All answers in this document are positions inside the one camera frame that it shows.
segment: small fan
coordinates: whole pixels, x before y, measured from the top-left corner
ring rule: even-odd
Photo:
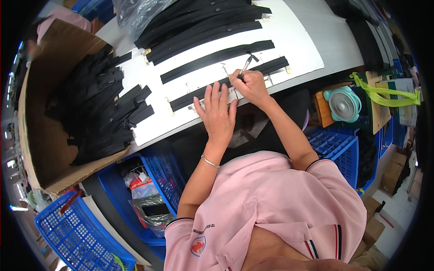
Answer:
[[[362,103],[348,86],[326,90],[324,99],[329,102],[334,121],[355,122],[362,109]]]

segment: woman's arm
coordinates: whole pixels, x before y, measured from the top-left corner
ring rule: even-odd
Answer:
[[[262,73],[246,71],[243,74],[246,83],[237,78],[239,73],[240,70],[236,70],[229,76],[232,86],[270,118],[283,147],[293,162],[294,169],[306,170],[311,163],[318,160],[318,155],[310,146],[304,133],[268,94]]]
[[[219,82],[214,86],[207,86],[205,91],[205,110],[194,98],[194,108],[204,122],[208,132],[208,142],[204,150],[205,158],[214,165],[220,165],[220,160],[229,144],[235,127],[235,115],[238,100],[233,100],[227,109],[228,89],[225,84],[221,87],[219,98]],[[193,218],[199,206],[211,193],[217,168],[201,159],[185,186],[178,205],[178,218]]]

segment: pink polo shirt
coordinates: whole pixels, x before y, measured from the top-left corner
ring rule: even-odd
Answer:
[[[73,25],[78,26],[79,28],[84,29],[88,32],[90,32],[92,29],[92,25],[90,24],[89,20],[87,20],[86,18],[84,18],[80,14],[73,12],[72,10],[67,9],[65,7],[58,7],[58,8],[53,9],[47,15],[47,17],[49,17],[49,18],[46,19],[45,21],[43,21],[38,26],[38,30],[37,30],[37,33],[38,33],[37,43],[38,44],[41,41],[42,37],[44,36],[45,32],[47,32],[50,25],[54,22],[54,19],[59,19],[59,20],[62,20],[64,22],[73,24]]]
[[[280,153],[248,154],[219,168],[194,220],[166,227],[164,269],[239,271],[254,225],[310,259],[348,262],[365,231],[366,209],[331,160],[300,171]]]

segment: woman's left hand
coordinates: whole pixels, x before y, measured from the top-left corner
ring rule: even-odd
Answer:
[[[202,109],[199,99],[193,98],[194,108],[203,120],[208,132],[208,144],[217,150],[226,150],[232,138],[233,128],[235,127],[235,115],[237,113],[238,100],[230,103],[227,109],[228,89],[226,84],[221,86],[221,97],[219,98],[220,83],[214,82],[214,86],[207,86],[205,91],[205,110]]]

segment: shirt logo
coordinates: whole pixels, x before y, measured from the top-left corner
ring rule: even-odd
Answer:
[[[191,244],[191,253],[193,253],[194,256],[200,257],[201,253],[205,249],[206,243],[207,241],[205,240],[205,236],[194,239],[193,243]]]

